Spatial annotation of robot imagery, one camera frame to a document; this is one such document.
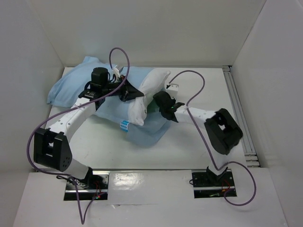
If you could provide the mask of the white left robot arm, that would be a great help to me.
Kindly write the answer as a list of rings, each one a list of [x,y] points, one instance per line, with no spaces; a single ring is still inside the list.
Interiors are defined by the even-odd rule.
[[[92,168],[72,157],[69,142],[78,128],[101,107],[106,97],[117,96],[122,102],[126,102],[144,96],[144,93],[136,89],[127,77],[118,73],[114,70],[113,75],[110,75],[106,68],[94,68],[91,80],[79,94],[71,111],[49,128],[39,128],[35,131],[36,163],[72,176],[83,189],[102,181],[101,177],[93,174]]]

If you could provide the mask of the white pillow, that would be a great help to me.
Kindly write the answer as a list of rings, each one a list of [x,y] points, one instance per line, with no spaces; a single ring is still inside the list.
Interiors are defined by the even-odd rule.
[[[144,125],[147,117],[147,107],[152,102],[153,96],[164,89],[165,81],[170,75],[169,70],[153,69],[142,81],[138,90],[143,96],[131,101],[128,108],[128,121],[135,125]]]

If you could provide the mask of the green and blue pillowcase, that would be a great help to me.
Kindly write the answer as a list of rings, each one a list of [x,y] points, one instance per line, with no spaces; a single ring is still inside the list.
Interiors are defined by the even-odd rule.
[[[53,85],[48,94],[48,104],[72,107],[79,94],[84,90],[85,84],[90,81],[93,69],[97,67],[111,69],[109,64],[102,63],[98,58],[86,56],[81,64],[74,67]],[[131,66],[129,69],[123,68],[122,74],[129,72],[127,80],[138,89],[147,74],[153,69]],[[117,96],[107,97],[95,115],[118,124],[123,120],[128,121],[128,108],[131,101],[122,102]],[[147,107],[144,125],[131,123],[126,138],[136,145],[150,147],[161,139],[169,127],[170,122],[162,117],[158,110],[152,111]]]

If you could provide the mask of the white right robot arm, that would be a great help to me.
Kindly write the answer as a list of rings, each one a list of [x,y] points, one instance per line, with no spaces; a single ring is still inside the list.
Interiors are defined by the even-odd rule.
[[[196,127],[211,158],[206,179],[209,184],[218,185],[227,171],[230,152],[243,137],[242,130],[228,110],[206,111],[188,107],[172,99],[165,91],[156,93],[153,99],[167,120]]]

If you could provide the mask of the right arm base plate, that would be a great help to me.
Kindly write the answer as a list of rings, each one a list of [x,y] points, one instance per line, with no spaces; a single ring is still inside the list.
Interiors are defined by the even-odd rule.
[[[195,199],[224,197],[225,192],[227,197],[237,197],[231,170],[227,170],[223,177],[215,181],[211,180],[206,170],[192,171],[189,184],[193,186]]]

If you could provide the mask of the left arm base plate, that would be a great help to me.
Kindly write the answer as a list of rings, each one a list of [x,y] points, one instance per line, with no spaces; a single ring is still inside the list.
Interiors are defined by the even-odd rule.
[[[94,172],[94,179],[91,183],[83,184],[76,179],[79,200],[90,201],[95,198],[96,201],[105,201],[108,199],[108,184],[109,184],[109,172]],[[72,180],[69,179],[66,182],[64,201],[76,201],[76,189]]]

